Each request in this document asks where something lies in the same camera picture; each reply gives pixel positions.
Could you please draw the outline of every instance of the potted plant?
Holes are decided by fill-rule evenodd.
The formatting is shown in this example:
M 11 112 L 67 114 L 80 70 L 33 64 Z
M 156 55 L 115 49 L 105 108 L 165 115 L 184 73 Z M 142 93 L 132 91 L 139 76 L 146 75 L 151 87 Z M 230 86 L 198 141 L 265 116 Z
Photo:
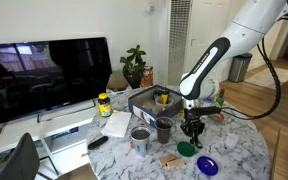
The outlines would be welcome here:
M 144 66 L 146 64 L 142 59 L 142 55 L 146 55 L 146 52 L 140 49 L 140 45 L 137 45 L 135 48 L 131 48 L 126 52 L 131 55 L 126 58 L 121 57 L 120 59 L 120 63 L 124 63 L 124 77 L 133 89 L 139 88 Z

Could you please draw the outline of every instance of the plant pot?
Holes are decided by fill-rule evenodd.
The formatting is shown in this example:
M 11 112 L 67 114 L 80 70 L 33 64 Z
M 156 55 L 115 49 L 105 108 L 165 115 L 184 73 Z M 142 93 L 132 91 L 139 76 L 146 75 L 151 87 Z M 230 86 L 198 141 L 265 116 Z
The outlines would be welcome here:
M 125 74 L 125 79 L 128 81 L 132 89 L 136 89 L 140 87 L 141 77 L 138 74 Z

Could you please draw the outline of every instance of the black remote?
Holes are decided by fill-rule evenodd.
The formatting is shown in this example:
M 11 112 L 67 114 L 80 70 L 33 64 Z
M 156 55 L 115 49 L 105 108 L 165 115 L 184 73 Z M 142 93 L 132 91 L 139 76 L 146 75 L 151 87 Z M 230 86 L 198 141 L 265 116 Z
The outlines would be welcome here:
M 87 148 L 88 148 L 88 150 L 93 150 L 93 149 L 99 147 L 100 145 L 102 145 L 103 143 L 105 143 L 107 140 L 108 140 L 108 137 L 107 136 L 103 136 L 103 137 L 99 138 L 98 140 L 90 143 L 87 146 Z

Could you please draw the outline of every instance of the white tv stand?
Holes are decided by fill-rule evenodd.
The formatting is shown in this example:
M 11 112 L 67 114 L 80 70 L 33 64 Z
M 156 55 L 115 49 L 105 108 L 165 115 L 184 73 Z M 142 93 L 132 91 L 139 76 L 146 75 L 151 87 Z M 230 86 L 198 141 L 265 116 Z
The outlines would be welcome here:
M 71 109 L 83 108 L 85 109 L 85 103 L 58 110 L 54 114 L 60 116 L 59 118 L 41 123 L 37 122 L 37 115 L 8 122 L 0 133 L 0 153 L 15 148 L 21 136 L 28 132 L 34 141 L 40 141 L 41 147 L 38 147 L 39 156 L 42 159 L 40 172 L 49 177 L 56 179 L 62 174 L 89 163 L 86 136 L 89 125 L 98 112 L 97 105 L 76 113 L 66 113 Z M 78 132 L 56 139 L 52 138 L 53 135 L 75 127 L 79 128 Z

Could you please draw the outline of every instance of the trash can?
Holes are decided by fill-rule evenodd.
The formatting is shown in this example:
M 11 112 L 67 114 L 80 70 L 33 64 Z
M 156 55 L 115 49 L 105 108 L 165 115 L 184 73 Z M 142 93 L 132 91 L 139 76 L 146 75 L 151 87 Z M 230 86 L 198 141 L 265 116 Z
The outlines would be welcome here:
M 251 53 L 245 53 L 233 58 L 228 80 L 232 82 L 242 82 L 245 78 L 248 65 L 252 58 Z

